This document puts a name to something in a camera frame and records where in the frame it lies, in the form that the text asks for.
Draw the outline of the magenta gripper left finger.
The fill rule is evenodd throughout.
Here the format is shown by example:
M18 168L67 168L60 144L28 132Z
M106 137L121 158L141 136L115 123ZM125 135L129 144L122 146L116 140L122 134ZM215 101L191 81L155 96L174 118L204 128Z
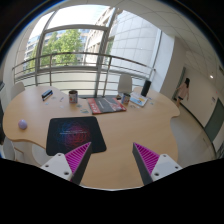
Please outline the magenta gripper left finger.
M45 171L79 185L92 153L92 143L88 142L72 151L57 153L41 166Z

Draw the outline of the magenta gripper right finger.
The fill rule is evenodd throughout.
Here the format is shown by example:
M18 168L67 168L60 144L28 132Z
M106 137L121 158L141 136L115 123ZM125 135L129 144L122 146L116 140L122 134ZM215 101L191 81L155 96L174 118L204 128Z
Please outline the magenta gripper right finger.
M169 155L159 155L138 143L133 144L132 153L144 185L182 169Z

